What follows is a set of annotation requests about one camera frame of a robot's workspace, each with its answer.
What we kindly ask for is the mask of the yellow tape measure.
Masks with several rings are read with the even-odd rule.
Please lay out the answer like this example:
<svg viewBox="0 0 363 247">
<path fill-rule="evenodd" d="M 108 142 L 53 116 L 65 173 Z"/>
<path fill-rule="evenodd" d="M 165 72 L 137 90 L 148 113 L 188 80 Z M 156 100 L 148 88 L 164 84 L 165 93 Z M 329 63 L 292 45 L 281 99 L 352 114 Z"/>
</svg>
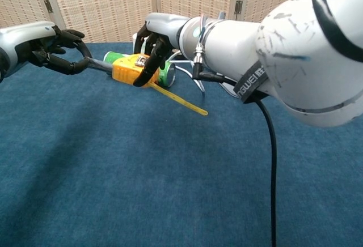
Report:
<svg viewBox="0 0 363 247">
<path fill-rule="evenodd" d="M 145 68 L 145 62 L 148 60 L 149 56 L 146 54 L 131 54 L 120 57 L 114 60 L 112 63 L 108 63 L 105 61 L 100 61 L 94 58 L 87 57 L 88 60 L 88 68 L 104 71 L 106 73 L 110 73 L 111 77 L 125 84 L 133 85 L 134 81 L 139 77 L 140 73 L 142 73 Z M 201 109 L 192 103 L 182 99 L 176 94 L 162 88 L 158 84 L 159 78 L 159 70 L 157 70 L 151 77 L 151 79 L 142 86 L 142 88 L 153 88 L 161 94 L 171 98 L 172 100 L 178 102 L 179 104 L 195 111 L 198 114 L 203 116 L 207 116 L 208 112 L 204 109 Z"/>
</svg>

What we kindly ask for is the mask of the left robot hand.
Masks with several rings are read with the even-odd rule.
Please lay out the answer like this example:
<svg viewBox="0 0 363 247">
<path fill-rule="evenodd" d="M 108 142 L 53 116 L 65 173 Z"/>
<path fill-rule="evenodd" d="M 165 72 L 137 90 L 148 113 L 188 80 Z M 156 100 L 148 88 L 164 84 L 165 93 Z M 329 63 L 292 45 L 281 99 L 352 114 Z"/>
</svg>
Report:
<svg viewBox="0 0 363 247">
<path fill-rule="evenodd" d="M 74 75 L 87 68 L 87 57 L 92 57 L 83 42 L 85 35 L 73 29 L 60 29 L 50 21 L 39 21 L 0 28 L 0 48 L 8 57 L 9 69 L 5 78 L 20 70 L 26 63 Z M 83 56 L 79 62 L 60 58 L 65 48 L 77 49 Z"/>
</svg>

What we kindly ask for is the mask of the white handheld garment steamer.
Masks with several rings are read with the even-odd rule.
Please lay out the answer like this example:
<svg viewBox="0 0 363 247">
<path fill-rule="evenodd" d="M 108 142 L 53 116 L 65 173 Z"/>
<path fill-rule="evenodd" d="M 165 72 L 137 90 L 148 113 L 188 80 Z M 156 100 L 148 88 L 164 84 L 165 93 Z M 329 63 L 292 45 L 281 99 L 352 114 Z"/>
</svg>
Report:
<svg viewBox="0 0 363 247">
<path fill-rule="evenodd" d="M 234 86 L 228 83 L 220 83 L 220 86 L 232 97 L 239 99 L 239 95 L 234 92 Z"/>
</svg>

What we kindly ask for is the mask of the green chips can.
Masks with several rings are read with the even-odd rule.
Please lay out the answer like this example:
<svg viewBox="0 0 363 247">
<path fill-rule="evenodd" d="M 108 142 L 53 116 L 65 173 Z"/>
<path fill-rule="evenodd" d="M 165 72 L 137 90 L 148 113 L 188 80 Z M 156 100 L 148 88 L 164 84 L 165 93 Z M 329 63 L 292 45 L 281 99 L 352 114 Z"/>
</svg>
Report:
<svg viewBox="0 0 363 247">
<path fill-rule="evenodd" d="M 115 80 L 133 84 L 148 57 L 145 54 L 122 54 L 110 51 L 105 54 L 103 61 L 112 64 L 113 72 L 111 75 Z M 159 86 L 171 87 L 175 81 L 175 66 L 171 62 L 165 61 L 164 68 L 159 67 L 151 81 Z"/>
</svg>

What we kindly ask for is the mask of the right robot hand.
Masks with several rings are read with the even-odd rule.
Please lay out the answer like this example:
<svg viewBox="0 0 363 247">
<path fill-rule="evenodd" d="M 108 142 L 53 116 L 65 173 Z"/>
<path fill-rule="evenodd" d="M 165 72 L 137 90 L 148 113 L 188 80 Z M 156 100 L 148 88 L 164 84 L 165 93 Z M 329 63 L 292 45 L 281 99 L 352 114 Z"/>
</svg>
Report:
<svg viewBox="0 0 363 247">
<path fill-rule="evenodd" d="M 179 37 L 182 27 L 189 20 L 189 17 L 167 14 L 161 12 L 149 13 L 145 19 L 144 25 L 137 32 L 139 36 L 155 34 L 155 45 L 148 55 L 149 58 L 145 63 L 145 68 L 133 85 L 142 87 L 145 85 L 160 67 L 164 68 L 164 62 L 169 57 L 173 49 L 179 49 Z"/>
</svg>

